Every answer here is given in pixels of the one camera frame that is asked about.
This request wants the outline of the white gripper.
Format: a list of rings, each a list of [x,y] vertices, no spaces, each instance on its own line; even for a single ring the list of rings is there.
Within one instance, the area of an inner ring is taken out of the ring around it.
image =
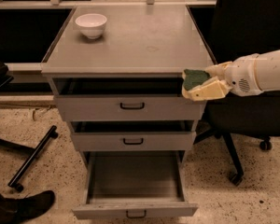
[[[183,77],[193,72],[207,73],[211,78],[206,81],[187,77],[182,86],[182,95],[191,101],[209,101],[224,98],[230,91],[238,96],[260,95],[256,79],[256,63],[258,54],[247,55],[234,62],[224,62],[207,66],[204,70],[183,71]]]

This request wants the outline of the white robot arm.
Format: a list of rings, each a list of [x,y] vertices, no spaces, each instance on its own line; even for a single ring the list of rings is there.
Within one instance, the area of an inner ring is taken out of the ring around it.
[[[240,57],[206,67],[185,69],[182,95],[192,101],[224,98],[229,92],[238,96],[280,91],[280,50]]]

